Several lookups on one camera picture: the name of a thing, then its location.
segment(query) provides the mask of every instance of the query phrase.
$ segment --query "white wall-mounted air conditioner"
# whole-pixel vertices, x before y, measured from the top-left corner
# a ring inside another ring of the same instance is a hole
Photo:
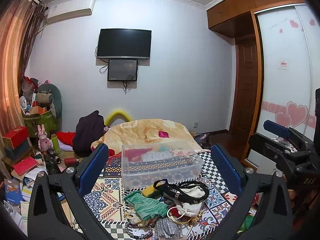
[[[50,7],[47,23],[92,15],[95,0],[71,0]]]

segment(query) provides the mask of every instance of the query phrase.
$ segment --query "pink stripe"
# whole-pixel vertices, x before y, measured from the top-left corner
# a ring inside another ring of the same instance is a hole
[[[267,112],[275,114],[276,112],[282,112],[283,114],[286,114],[286,107],[281,105],[276,105],[274,103],[263,101],[261,105],[261,109],[265,110]],[[315,129],[316,128],[316,117],[313,115],[309,115],[308,118],[308,124],[309,127]]]

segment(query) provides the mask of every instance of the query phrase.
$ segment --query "pink notebook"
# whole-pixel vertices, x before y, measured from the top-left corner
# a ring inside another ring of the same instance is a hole
[[[38,162],[34,158],[29,156],[28,158],[15,164],[13,166],[13,168],[18,173],[18,175],[21,176],[23,173],[25,173],[28,170],[31,170],[32,168],[36,167],[37,165],[38,165]]]

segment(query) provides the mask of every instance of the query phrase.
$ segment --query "pink bunny figurine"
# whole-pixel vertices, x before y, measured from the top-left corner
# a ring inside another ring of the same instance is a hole
[[[50,140],[47,136],[46,131],[44,130],[44,124],[42,127],[38,125],[38,137],[39,137],[39,144],[42,152],[47,152],[47,149],[50,148]]]

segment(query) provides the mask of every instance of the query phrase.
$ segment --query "red book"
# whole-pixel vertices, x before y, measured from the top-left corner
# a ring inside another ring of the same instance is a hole
[[[23,173],[25,173],[28,170],[31,170],[32,168],[36,167],[37,165],[38,165],[38,162],[34,158],[29,156],[28,158],[15,164],[13,166],[13,168],[18,173],[18,175],[21,176]]]
[[[8,133],[2,135],[5,148],[16,149],[29,136],[25,126],[18,126]]]

